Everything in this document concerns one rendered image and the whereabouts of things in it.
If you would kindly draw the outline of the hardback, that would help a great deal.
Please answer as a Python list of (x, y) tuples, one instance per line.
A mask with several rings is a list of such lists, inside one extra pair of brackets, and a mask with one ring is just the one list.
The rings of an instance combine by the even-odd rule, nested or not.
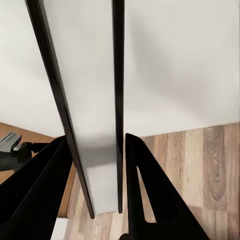
[(91, 219), (123, 213), (125, 0), (25, 0)]

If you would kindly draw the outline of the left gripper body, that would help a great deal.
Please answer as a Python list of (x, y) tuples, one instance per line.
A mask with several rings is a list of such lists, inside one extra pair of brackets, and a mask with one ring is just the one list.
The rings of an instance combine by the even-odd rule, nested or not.
[(25, 159), (32, 158), (31, 147), (29, 146), (25, 151), (24, 149), (30, 142), (23, 142), (20, 150), (13, 150), (12, 152), (0, 151), (0, 172), (20, 169), (19, 163)]

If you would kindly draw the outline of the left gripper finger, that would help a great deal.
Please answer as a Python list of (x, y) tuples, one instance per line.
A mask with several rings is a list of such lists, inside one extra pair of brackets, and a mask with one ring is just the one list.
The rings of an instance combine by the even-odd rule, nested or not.
[(33, 151), (34, 153), (39, 153), (48, 144), (49, 143), (37, 143), (37, 142), (32, 143), (32, 142), (30, 142), (23, 151), (25, 151), (28, 147), (30, 147), (31, 151)]
[(21, 168), (25, 163), (27, 163), (30, 159), (22, 159), (21, 162), (18, 164), (19, 168)]

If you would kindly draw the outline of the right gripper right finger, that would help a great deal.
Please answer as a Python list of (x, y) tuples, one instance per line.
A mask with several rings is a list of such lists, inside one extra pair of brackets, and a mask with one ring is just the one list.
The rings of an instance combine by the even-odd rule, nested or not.
[[(145, 142), (125, 134), (129, 240), (210, 240)], [(156, 223), (145, 220), (139, 168)]]

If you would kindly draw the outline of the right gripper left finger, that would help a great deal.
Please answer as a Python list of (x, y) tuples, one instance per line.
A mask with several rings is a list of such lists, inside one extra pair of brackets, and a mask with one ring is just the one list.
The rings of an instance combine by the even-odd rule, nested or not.
[(51, 240), (72, 162), (63, 135), (0, 185), (0, 240)]

